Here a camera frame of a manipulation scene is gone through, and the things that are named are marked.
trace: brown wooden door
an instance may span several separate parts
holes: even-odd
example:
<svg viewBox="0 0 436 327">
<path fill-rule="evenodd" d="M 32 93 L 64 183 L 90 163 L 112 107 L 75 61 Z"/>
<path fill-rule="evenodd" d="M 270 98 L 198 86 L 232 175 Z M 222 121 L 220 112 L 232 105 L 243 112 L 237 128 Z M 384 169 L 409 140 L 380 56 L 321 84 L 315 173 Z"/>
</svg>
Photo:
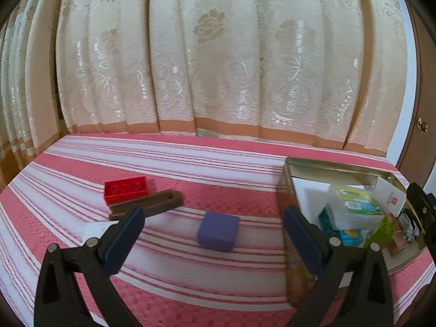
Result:
<svg viewBox="0 0 436 327">
<path fill-rule="evenodd" d="M 415 11 L 411 12 L 417 49 L 417 90 L 409 134 L 397 168 L 409 182 L 424 186 L 436 159 L 436 47 Z"/>
</svg>

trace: purple foam block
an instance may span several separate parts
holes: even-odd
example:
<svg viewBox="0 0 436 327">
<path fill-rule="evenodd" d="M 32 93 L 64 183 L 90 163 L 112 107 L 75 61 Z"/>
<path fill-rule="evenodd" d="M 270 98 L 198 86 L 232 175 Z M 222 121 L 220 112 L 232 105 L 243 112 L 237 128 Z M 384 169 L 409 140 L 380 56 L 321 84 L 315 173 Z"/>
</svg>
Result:
<svg viewBox="0 0 436 327">
<path fill-rule="evenodd" d="M 207 211 L 197 232 L 197 242 L 215 251 L 230 252 L 235 245 L 239 217 Z"/>
</svg>

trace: red lego brick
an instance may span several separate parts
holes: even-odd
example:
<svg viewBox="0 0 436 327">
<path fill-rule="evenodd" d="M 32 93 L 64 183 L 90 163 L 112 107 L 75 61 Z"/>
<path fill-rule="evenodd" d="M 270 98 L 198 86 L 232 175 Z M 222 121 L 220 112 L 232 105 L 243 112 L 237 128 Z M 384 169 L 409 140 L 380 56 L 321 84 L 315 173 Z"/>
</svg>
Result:
<svg viewBox="0 0 436 327">
<path fill-rule="evenodd" d="M 129 201 L 148 195 L 145 177 L 126 178 L 105 182 L 105 202 L 107 205 Z"/>
</svg>

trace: silver rivet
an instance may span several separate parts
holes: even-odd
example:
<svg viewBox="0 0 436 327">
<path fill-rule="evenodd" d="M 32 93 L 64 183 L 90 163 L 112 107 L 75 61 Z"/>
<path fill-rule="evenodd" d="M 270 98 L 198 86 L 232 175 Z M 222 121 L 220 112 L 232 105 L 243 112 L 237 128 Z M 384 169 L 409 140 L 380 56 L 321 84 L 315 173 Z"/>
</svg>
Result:
<svg viewBox="0 0 436 327">
<path fill-rule="evenodd" d="M 330 244 L 331 244 L 332 246 L 335 246 L 335 247 L 338 247 L 338 246 L 341 245 L 341 240 L 338 239 L 337 237 L 332 237 L 332 238 L 330 238 L 330 240 L 328 240 L 328 241 L 330 242 Z"/>
<path fill-rule="evenodd" d="M 380 246 L 377 242 L 372 242 L 372 244 L 370 244 L 370 247 L 374 252 L 380 251 Z"/>
<path fill-rule="evenodd" d="M 86 245 L 88 247 L 94 247 L 97 245 L 97 243 L 99 243 L 99 239 L 96 237 L 91 237 L 88 239 L 88 241 L 86 241 Z"/>
<path fill-rule="evenodd" d="M 54 252 L 54 251 L 56 251 L 56 249 L 57 249 L 57 244 L 55 244 L 55 243 L 51 243 L 47 247 L 47 251 L 49 251 L 49 252 Z"/>
</svg>

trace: door knob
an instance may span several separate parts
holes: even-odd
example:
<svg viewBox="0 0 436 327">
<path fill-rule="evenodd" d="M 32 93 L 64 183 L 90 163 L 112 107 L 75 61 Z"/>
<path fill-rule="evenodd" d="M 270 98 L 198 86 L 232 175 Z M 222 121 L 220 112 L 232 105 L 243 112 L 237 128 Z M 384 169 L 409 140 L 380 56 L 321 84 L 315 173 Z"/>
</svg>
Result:
<svg viewBox="0 0 436 327">
<path fill-rule="evenodd" d="M 427 123 L 425 121 L 422 120 L 422 118 L 418 119 L 417 125 L 418 125 L 418 128 L 420 128 L 424 133 L 426 133 L 427 130 L 429 129 L 429 126 L 427 125 Z"/>
</svg>

